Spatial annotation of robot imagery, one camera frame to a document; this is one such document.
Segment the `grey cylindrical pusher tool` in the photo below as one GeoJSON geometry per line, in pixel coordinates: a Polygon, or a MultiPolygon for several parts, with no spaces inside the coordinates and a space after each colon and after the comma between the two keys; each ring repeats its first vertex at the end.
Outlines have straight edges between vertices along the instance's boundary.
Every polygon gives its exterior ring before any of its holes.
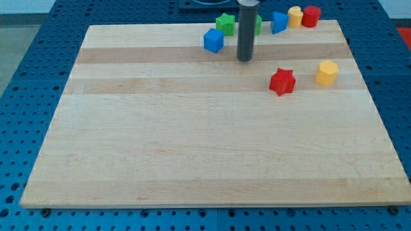
{"type": "Polygon", "coordinates": [[[252,59],[254,36],[258,14],[258,0],[238,0],[240,5],[238,24],[237,59],[248,62],[252,59]]]}

